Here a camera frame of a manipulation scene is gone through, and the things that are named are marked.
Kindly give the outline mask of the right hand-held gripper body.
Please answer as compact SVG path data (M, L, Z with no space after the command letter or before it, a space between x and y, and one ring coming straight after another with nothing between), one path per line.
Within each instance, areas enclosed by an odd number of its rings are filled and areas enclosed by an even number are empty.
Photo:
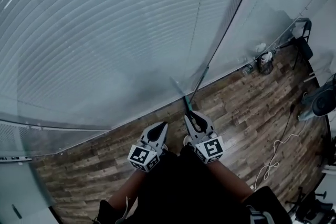
M190 132L189 135L194 153L204 164L222 157L224 143L222 137L216 132Z

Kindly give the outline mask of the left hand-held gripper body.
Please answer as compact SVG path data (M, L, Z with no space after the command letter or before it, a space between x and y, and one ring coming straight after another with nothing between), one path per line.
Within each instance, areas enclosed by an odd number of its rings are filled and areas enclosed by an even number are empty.
M128 154L129 163L136 169L149 172L160 162L163 153L161 148L139 139L136 145L132 145Z

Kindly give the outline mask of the teal broom with metal handle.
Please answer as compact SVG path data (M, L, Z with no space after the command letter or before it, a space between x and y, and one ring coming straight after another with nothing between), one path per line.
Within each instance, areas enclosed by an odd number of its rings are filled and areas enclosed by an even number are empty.
M183 102L184 102L184 105L185 105L185 109L186 109L186 113L189 114L190 111L192 111L192 100L193 98L195 97L198 89L200 88L205 76L207 75L208 73L208 70L209 70L209 65L206 66L205 70L203 71L200 79L198 80L196 86L195 86L195 89L193 90L192 92L192 95L189 97L188 95L185 95L183 97Z

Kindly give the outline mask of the person's right forearm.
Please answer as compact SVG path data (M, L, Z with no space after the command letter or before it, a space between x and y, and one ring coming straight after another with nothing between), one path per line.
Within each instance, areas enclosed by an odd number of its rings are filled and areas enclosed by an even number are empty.
M244 202L254 191L236 174L224 166L220 161L213 161L206 165L225 190L236 200Z

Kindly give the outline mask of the person's left forearm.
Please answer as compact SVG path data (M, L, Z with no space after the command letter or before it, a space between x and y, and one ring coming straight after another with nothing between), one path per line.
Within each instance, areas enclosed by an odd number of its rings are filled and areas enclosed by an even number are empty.
M118 211L130 209L135 203L139 189L144 182L147 173L141 170L136 170L129 179L112 195L108 203Z

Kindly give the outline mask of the person's black clothed body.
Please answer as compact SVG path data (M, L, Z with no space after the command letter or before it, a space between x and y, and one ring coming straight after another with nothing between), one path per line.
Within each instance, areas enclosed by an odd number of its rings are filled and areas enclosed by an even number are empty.
M133 206L118 211L102 200L92 224L292 224L269 187L240 202L206 165L190 144L179 154L163 152Z

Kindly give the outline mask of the clear plastic bottle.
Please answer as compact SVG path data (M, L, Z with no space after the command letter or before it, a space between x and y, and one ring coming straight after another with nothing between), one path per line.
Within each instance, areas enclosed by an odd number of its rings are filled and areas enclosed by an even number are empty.
M257 62L253 61L251 63L248 63L247 65L245 65L242 69L242 73L244 76L249 75L250 73L252 73L257 66Z

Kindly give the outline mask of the black mesh trash bin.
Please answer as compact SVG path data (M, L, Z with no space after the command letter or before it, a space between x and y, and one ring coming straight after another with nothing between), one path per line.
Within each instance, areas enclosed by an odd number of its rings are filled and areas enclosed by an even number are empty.
M262 54L257 59L257 67L258 67L259 73L263 75L269 75L274 68L273 61L274 61L274 58L273 58L272 51Z

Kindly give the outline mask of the white window blinds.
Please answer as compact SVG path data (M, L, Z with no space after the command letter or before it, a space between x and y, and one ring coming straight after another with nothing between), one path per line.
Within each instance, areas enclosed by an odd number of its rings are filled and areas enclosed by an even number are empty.
M0 120L107 129L196 86L242 0L0 0Z

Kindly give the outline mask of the grey floor fan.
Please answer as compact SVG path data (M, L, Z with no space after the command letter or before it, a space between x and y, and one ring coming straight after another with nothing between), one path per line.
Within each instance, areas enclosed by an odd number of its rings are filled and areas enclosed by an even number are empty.
M301 104L298 121L327 115L336 108L336 82L329 81L310 93L305 92Z

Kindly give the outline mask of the black office chair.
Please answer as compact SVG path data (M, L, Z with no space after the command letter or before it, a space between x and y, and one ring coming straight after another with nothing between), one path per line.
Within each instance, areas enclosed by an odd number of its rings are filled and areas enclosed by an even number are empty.
M308 194L298 187L296 201L285 201L286 205L292 205L288 214L295 215L295 221L301 224L336 224L336 210L333 204L320 201L317 197L325 199L327 192L316 193L311 191Z

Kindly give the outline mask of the grey glass door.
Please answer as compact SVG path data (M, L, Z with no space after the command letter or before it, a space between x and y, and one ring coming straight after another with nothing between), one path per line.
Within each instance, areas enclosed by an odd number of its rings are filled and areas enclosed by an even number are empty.
M0 162L0 224L59 224L49 209L53 204L31 162Z

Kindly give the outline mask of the black folding chair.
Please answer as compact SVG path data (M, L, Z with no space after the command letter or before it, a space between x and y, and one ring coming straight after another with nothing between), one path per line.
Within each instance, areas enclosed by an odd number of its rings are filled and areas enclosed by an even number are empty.
M286 48L288 46L295 46L297 48L297 55L294 66L292 68L293 70L296 67L299 55L302 56L303 60L309 60L313 56L313 52L310 46L308 45L308 40L312 28L312 22L309 18L299 18L297 22L304 23L302 35L299 36L298 38L292 37L285 45L279 47L280 49Z

